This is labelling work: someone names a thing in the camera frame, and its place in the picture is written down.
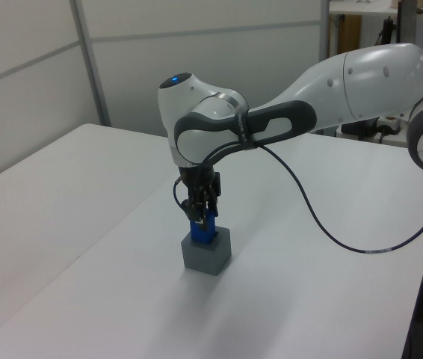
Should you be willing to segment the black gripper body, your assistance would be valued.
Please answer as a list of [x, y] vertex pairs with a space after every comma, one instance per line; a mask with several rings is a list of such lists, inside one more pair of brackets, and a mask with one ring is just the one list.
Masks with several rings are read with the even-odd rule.
[[193, 199], [203, 199], [205, 195], [214, 199], [221, 196], [220, 173], [213, 167], [179, 168], [180, 178]]

